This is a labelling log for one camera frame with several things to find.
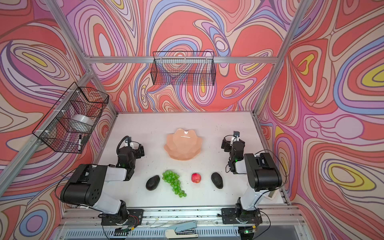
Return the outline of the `dark avocado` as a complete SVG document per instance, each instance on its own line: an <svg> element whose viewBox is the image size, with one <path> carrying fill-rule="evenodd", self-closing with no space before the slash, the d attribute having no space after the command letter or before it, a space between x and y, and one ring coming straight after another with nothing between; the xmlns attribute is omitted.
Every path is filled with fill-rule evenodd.
<svg viewBox="0 0 384 240"><path fill-rule="evenodd" d="M148 181L146 182L146 189L147 189L148 191L153 191L153 190L155 190L155 189L158 187L159 182L160 182L160 176L159 176L159 175L156 175L156 176L151 177L151 178L148 179Z"/></svg>
<svg viewBox="0 0 384 240"><path fill-rule="evenodd" d="M213 184L217 189L222 189L224 187L223 178L217 172L212 173L211 181L213 182Z"/></svg>

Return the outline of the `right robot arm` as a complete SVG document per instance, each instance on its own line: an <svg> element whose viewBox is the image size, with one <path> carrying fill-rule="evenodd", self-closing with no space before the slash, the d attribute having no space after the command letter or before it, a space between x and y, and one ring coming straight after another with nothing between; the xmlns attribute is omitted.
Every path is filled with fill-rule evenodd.
<svg viewBox="0 0 384 240"><path fill-rule="evenodd" d="M223 223L250 224L262 221L259 204L267 193L274 192L283 186L283 178L273 158L266 150L255 154L244 153L246 143L240 139L240 133L234 131L225 136L221 149L229 153L226 171L235 175L246 175L248 187L234 208L223 208L220 214Z"/></svg>

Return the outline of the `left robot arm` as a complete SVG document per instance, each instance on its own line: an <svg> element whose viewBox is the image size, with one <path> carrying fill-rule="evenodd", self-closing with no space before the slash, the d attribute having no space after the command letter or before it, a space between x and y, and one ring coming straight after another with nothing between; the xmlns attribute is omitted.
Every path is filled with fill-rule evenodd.
<svg viewBox="0 0 384 240"><path fill-rule="evenodd" d="M59 200L100 212L103 226L126 225L130 214L125 201L115 199L103 188L106 183L129 181L136 160L145 156L145 150L142 144L125 136L118 143L116 155L116 165L79 165L61 190Z"/></svg>

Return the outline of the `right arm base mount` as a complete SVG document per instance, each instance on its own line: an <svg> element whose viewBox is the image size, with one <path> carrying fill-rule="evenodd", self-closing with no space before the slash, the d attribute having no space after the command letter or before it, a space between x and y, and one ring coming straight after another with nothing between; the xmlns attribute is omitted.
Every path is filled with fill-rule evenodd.
<svg viewBox="0 0 384 240"><path fill-rule="evenodd" d="M258 226L263 222L259 209L245 211L238 208L222 208L221 213L218 214L218 217L222 218L222 222L225 225L253 224Z"/></svg>

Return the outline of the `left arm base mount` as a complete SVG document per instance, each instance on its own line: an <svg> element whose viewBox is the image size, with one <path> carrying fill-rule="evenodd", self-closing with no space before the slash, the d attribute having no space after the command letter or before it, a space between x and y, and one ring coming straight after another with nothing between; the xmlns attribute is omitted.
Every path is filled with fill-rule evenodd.
<svg viewBox="0 0 384 240"><path fill-rule="evenodd" d="M126 212L119 212L115 215L99 214L102 226L131 226L137 227L142 224L143 209L128 209Z"/></svg>

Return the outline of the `red apple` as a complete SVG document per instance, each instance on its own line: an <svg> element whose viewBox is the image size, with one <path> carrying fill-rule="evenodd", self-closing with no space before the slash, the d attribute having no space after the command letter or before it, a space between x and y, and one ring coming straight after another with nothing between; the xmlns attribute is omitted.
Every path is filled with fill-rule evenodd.
<svg viewBox="0 0 384 240"><path fill-rule="evenodd" d="M193 183L198 184L198 183L201 182L201 180L202 180L202 177L201 177L200 174L198 174L198 173L194 173L194 174L192 174L192 176L191 176L191 181L192 181Z"/></svg>

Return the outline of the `green grape bunch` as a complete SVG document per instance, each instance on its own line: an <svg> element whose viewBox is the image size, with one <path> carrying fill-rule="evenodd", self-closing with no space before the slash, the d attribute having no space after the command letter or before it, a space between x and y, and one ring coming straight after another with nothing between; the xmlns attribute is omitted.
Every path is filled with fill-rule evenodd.
<svg viewBox="0 0 384 240"><path fill-rule="evenodd" d="M180 176L177 173L171 170L166 170L163 172L162 179L171 186L175 195L180 198L185 198L187 196L186 192L181 188Z"/></svg>

